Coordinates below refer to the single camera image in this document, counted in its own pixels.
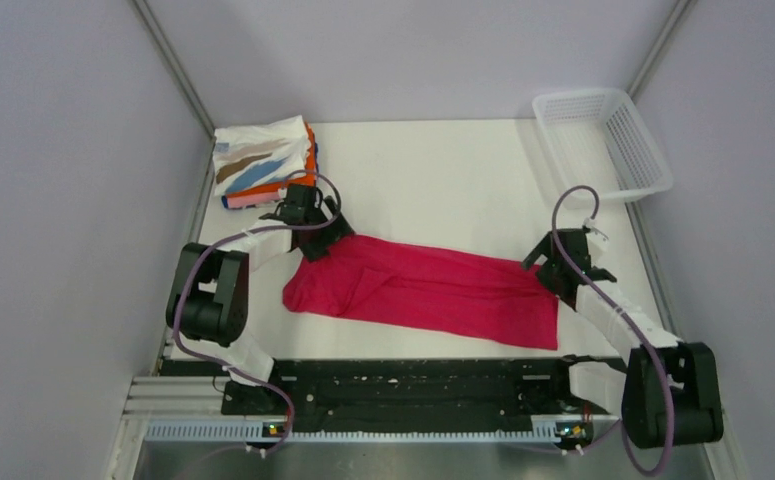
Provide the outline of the crimson red t-shirt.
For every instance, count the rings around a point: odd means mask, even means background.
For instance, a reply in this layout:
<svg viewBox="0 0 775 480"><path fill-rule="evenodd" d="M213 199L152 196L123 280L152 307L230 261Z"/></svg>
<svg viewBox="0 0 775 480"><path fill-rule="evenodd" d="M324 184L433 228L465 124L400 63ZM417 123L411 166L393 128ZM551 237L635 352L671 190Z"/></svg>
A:
<svg viewBox="0 0 775 480"><path fill-rule="evenodd" d="M355 234L304 259L283 288L291 312L555 350L558 299L516 260Z"/></svg>

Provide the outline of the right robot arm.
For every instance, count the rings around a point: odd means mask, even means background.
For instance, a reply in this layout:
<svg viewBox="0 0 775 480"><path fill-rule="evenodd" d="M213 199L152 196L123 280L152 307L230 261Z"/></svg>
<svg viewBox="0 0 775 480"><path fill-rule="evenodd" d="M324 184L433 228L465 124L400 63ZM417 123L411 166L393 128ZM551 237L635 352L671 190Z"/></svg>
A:
<svg viewBox="0 0 775 480"><path fill-rule="evenodd" d="M587 401L620 418L641 449L720 441L725 433L716 358L703 342L685 342L652 320L594 265L587 227L548 232L524 259L540 285L587 320L622 366L589 356L563 363L549 385L552 404L575 412Z"/></svg>

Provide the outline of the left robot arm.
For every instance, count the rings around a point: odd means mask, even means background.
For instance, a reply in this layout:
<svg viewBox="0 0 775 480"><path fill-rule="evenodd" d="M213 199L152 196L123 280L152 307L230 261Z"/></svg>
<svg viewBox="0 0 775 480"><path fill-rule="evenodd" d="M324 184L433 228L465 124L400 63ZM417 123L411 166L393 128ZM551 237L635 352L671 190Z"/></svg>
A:
<svg viewBox="0 0 775 480"><path fill-rule="evenodd" d="M258 412L271 413L283 401L286 419L293 420L292 399L270 377L273 358L246 331L250 277L268 260L295 249L308 260L321 259L352 232L337 188L324 193L293 184L283 188L276 209L251 226L210 245L185 245L166 307L175 345L247 386L246 401Z"/></svg>

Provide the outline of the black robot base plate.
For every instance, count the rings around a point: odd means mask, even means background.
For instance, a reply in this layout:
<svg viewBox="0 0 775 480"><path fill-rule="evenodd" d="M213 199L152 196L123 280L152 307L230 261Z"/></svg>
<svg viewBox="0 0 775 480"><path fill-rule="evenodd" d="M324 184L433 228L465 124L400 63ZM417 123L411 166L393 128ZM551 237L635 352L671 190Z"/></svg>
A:
<svg viewBox="0 0 775 480"><path fill-rule="evenodd" d="M221 381L222 414L269 417L272 436L288 413L301 436L527 433L543 416L608 417L564 392L562 367L553 358L278 360L268 387L241 386L206 361L166 360L160 372Z"/></svg>

